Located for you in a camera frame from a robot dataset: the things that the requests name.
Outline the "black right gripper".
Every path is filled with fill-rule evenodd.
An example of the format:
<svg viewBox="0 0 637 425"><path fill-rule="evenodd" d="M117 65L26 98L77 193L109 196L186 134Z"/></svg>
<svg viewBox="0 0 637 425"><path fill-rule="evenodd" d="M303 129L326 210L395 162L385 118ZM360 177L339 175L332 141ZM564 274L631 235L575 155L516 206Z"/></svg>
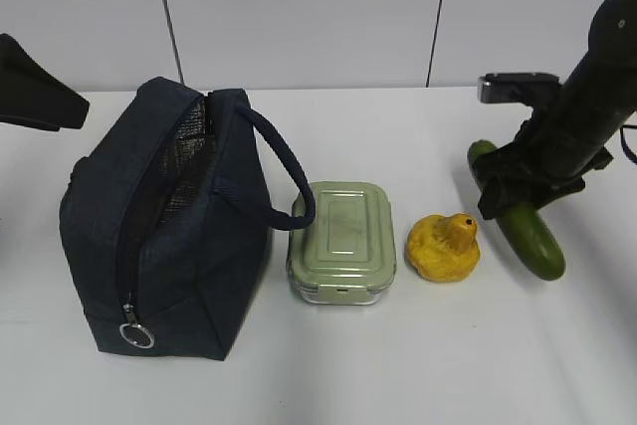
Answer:
<svg viewBox="0 0 637 425"><path fill-rule="evenodd" d="M472 144L472 173L485 220L527 205L537 211L542 191L579 191L583 176L603 170L613 156L613 111L604 106L536 106L512 143Z"/></svg>

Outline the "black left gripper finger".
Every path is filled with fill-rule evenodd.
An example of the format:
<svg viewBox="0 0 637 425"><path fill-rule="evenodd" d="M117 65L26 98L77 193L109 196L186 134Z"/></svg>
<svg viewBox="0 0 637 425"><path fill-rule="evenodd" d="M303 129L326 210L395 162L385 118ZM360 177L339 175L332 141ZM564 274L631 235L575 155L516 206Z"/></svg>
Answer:
<svg viewBox="0 0 637 425"><path fill-rule="evenodd" d="M1 35L1 122L45 131L80 129L90 103Z"/></svg>

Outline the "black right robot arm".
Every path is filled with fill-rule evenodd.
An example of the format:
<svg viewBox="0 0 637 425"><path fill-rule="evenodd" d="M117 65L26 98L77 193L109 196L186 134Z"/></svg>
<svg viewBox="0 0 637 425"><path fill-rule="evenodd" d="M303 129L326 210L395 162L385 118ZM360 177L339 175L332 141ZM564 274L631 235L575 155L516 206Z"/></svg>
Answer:
<svg viewBox="0 0 637 425"><path fill-rule="evenodd" d="M584 174L609 164L605 144L636 110L636 0L604 0L565 82L547 73L489 73L479 79L478 99L532 109L510 143L473 165L484 218L581 191Z"/></svg>

